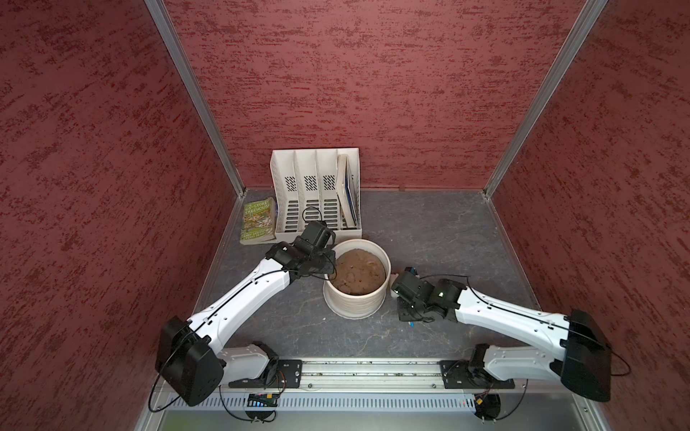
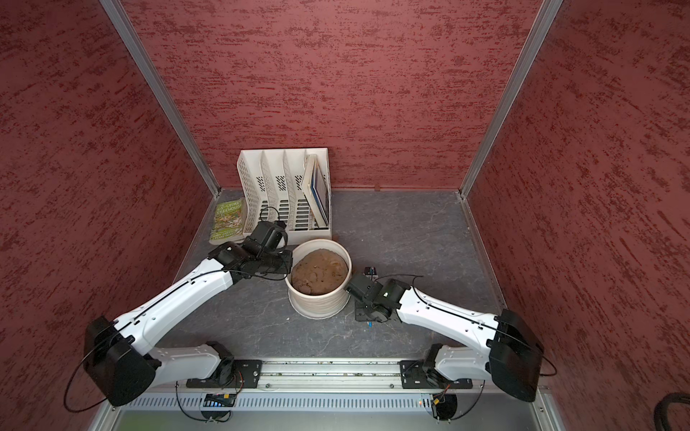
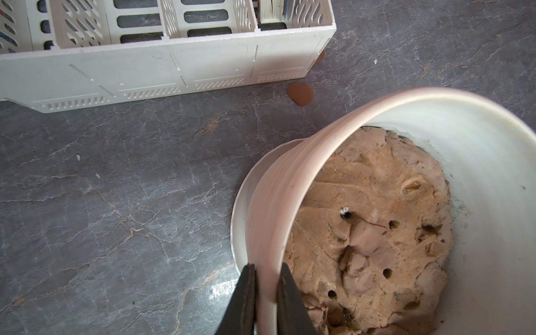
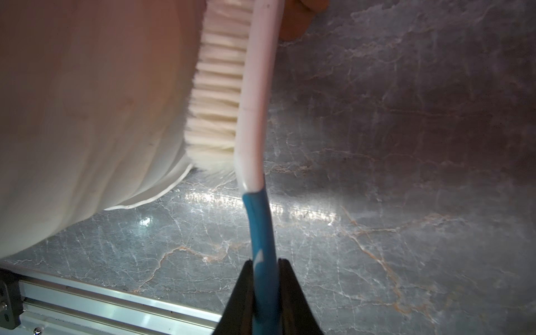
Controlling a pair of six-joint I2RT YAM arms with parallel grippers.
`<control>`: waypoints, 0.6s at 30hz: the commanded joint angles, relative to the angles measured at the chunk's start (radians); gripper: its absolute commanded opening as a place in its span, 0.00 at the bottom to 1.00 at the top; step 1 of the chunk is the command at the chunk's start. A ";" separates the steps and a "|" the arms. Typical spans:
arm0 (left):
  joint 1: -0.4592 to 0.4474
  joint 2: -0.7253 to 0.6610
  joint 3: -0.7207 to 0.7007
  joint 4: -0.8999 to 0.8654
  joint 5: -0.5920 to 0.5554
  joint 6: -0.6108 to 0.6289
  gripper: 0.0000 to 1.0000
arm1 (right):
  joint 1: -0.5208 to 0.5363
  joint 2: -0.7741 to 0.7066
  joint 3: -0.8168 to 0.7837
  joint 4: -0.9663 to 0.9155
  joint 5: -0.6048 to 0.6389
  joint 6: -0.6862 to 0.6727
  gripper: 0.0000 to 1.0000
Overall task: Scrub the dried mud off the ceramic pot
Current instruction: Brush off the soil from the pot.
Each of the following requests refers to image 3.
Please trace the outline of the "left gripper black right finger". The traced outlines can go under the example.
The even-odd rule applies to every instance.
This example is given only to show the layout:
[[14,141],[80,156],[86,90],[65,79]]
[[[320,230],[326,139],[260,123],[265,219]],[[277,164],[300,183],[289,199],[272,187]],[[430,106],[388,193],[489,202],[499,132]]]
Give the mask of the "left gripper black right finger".
[[317,335],[289,266],[283,263],[277,286],[277,334]]

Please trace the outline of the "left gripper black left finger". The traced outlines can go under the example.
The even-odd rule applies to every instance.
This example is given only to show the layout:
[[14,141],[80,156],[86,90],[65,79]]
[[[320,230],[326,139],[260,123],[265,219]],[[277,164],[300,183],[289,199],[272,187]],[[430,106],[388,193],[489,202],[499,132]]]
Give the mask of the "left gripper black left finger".
[[215,335],[253,335],[256,321],[257,274],[245,265]]

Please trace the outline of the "white ceramic pot with mud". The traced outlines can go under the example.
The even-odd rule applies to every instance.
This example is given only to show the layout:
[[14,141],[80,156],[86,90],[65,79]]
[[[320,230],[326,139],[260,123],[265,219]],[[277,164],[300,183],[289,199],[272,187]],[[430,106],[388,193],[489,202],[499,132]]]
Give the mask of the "white ceramic pot with mud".
[[534,334],[535,133],[469,92],[386,96],[262,157],[231,243],[259,334],[283,263],[318,334]]

